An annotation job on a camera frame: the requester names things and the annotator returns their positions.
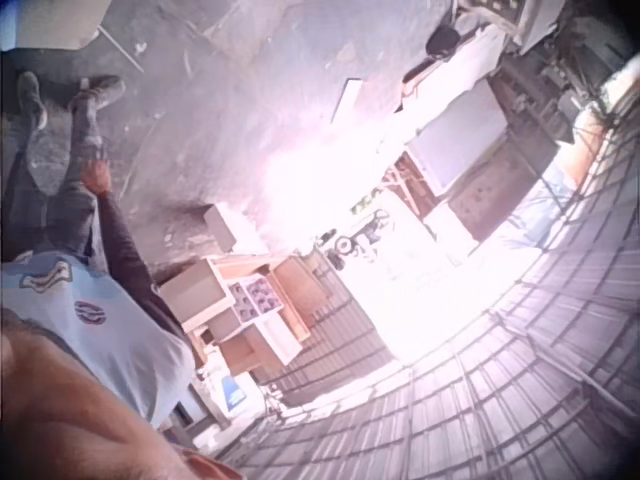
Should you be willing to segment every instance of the man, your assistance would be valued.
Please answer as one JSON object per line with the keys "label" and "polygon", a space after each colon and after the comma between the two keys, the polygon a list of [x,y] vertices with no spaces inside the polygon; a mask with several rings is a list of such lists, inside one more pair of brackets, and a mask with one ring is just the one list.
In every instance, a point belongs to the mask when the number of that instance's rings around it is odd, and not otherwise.
{"label": "man", "polygon": [[[110,77],[72,100],[71,161],[56,195],[38,192],[28,143],[12,167],[2,205],[3,473],[241,478],[154,430],[186,391],[194,361],[111,193],[96,112],[123,93]],[[21,75],[18,95],[31,138],[47,123],[35,75]],[[87,259],[96,202],[109,274]]]}

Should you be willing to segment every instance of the blue sign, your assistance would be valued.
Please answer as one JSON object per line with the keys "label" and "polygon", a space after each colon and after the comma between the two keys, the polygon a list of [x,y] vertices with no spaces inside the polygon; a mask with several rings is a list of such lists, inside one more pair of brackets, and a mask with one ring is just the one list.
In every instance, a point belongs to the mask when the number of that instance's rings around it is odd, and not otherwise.
{"label": "blue sign", "polygon": [[247,398],[247,395],[238,386],[233,377],[229,375],[222,377],[222,391],[224,392],[224,399],[225,402],[227,402],[227,409],[229,411],[236,408]]}

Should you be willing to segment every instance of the skin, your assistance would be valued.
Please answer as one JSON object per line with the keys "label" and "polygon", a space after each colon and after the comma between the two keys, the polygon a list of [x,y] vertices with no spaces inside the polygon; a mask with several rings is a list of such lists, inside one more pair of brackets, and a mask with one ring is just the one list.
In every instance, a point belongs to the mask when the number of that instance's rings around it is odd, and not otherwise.
{"label": "skin", "polygon": [[[104,161],[89,163],[83,179],[96,195],[111,188]],[[75,358],[20,328],[12,311],[3,309],[2,318],[0,464],[9,472],[3,478],[240,478],[171,446]]]}

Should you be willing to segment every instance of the corrugated metal sheet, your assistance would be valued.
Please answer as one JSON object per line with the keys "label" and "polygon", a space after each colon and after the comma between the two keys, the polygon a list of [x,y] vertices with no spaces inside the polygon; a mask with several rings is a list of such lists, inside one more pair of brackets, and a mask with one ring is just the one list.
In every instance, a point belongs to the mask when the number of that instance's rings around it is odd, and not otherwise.
{"label": "corrugated metal sheet", "polygon": [[490,310],[399,373],[223,460],[274,480],[601,472],[640,415],[639,142],[636,108],[559,233]]}
{"label": "corrugated metal sheet", "polygon": [[314,400],[389,363],[393,356],[369,316],[324,260],[314,271],[331,292],[328,304],[315,315],[304,350],[279,372],[254,371],[262,385],[275,385],[280,400],[297,406]]}

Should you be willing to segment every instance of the sneaker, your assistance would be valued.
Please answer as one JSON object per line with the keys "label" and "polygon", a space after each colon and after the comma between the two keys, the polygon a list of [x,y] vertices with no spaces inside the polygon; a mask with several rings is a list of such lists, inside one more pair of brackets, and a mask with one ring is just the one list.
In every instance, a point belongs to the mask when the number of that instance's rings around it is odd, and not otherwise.
{"label": "sneaker", "polygon": [[73,110],[81,102],[91,100],[95,102],[96,110],[100,110],[122,97],[126,90],[124,81],[116,76],[102,77],[89,88],[86,87],[87,79],[83,78],[80,82],[80,91],[69,103],[70,110]]}
{"label": "sneaker", "polygon": [[47,109],[40,99],[38,77],[32,72],[24,72],[18,77],[18,104],[20,110],[34,125],[35,130],[47,126]]}

